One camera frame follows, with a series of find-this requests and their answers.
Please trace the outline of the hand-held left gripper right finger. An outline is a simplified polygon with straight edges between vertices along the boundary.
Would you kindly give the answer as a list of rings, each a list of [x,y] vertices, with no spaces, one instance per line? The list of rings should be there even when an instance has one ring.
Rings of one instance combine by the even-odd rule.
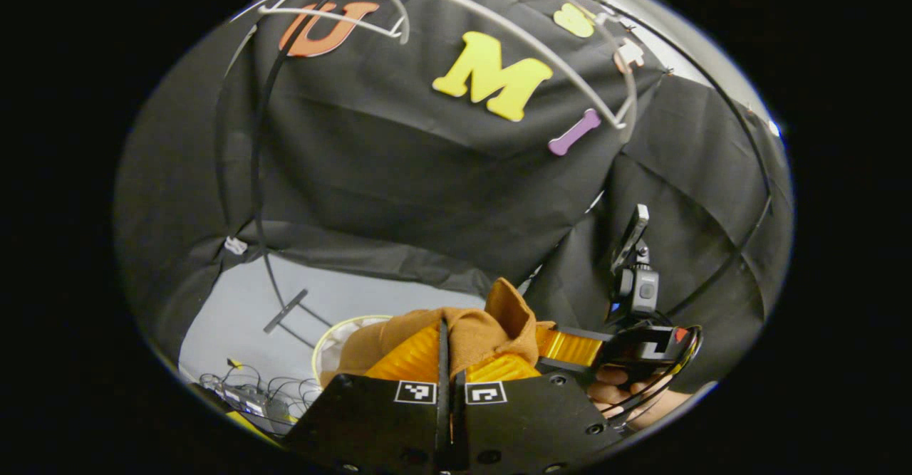
[[[570,474],[596,463],[624,439],[584,393],[594,372],[543,357],[538,377],[455,380],[453,474]]]

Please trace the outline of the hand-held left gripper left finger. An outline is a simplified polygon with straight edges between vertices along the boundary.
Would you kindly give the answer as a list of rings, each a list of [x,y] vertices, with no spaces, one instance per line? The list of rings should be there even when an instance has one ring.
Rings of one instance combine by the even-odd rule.
[[[323,474],[439,474],[450,436],[447,321],[433,383],[336,375],[284,437]]]

